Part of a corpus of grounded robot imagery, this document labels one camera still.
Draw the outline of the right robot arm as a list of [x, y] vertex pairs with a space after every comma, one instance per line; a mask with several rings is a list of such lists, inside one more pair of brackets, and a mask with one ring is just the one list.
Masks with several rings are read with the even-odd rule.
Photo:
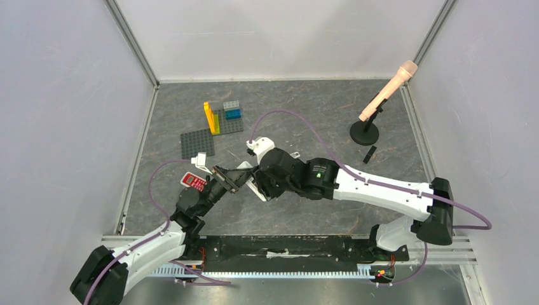
[[279, 148], [247, 152], [257, 159], [254, 178], [268, 200], [291, 192], [309, 200], [357, 201], [401, 213], [397, 220], [371, 229], [367, 251], [375, 259], [414, 241], [440, 246], [453, 242], [453, 207], [446, 202], [453, 196], [446, 179], [411, 183], [341, 168], [326, 158], [303, 162]]

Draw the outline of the white remote with slot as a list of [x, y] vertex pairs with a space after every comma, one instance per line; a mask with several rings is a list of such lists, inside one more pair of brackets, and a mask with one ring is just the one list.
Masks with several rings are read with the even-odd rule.
[[[237, 169], [247, 169], [247, 168], [252, 168], [252, 165], [248, 162], [248, 161], [243, 161], [242, 163], [240, 163], [238, 166], [237, 166]], [[245, 183], [246, 186], [248, 186], [251, 191], [262, 201], [262, 202], [267, 202], [268, 199], [267, 197], [262, 193], [260, 192], [259, 188], [258, 188], [258, 185], [257, 185], [257, 182], [255, 181], [255, 178], [253, 175], [251, 175], [248, 180], [246, 181]]]

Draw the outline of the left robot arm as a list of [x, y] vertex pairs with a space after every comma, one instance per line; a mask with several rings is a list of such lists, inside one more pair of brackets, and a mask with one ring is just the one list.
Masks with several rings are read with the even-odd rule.
[[127, 293], [161, 265], [199, 253], [201, 219], [226, 193], [235, 193], [252, 176], [244, 161], [237, 168], [215, 166], [203, 189], [185, 187], [175, 212], [164, 224], [125, 246], [95, 248], [69, 290], [81, 304], [120, 304]]

